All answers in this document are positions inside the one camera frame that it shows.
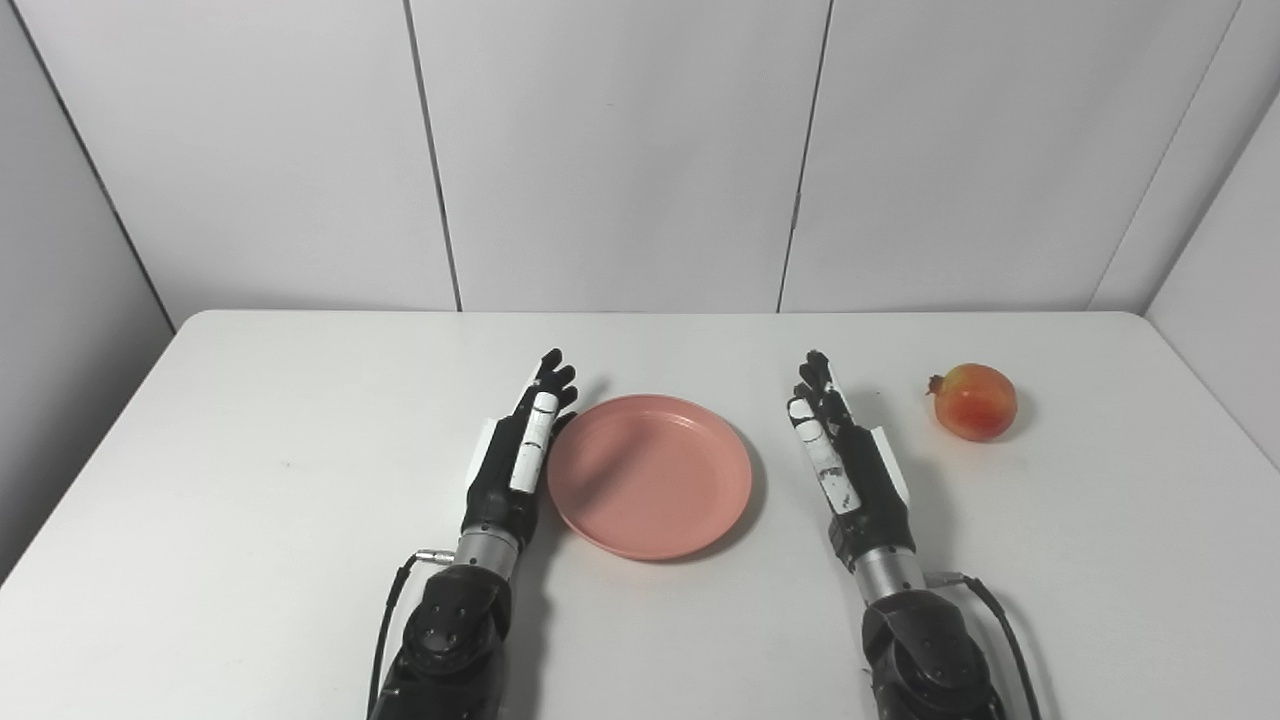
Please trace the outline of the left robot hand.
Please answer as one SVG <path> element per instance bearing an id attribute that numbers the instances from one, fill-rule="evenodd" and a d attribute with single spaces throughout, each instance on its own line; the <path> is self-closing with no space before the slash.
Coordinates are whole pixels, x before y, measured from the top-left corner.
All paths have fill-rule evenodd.
<path id="1" fill-rule="evenodd" d="M 462 530 L 499 530 L 518 552 L 538 527 L 538 483 L 547 455 L 577 416 L 567 407 L 579 398 L 576 369 L 561 348 L 540 360 L 515 410 L 495 421 L 466 495 Z"/>

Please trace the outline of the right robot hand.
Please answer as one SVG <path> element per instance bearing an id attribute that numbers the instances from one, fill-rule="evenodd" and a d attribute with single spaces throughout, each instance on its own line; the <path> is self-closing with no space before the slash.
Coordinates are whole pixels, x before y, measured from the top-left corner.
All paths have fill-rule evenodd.
<path id="1" fill-rule="evenodd" d="M 905 484 L 882 430 L 855 421 L 822 351 L 806 352 L 799 375 L 787 414 L 832 514 L 835 557 L 855 571 L 876 551 L 914 552 Z"/>

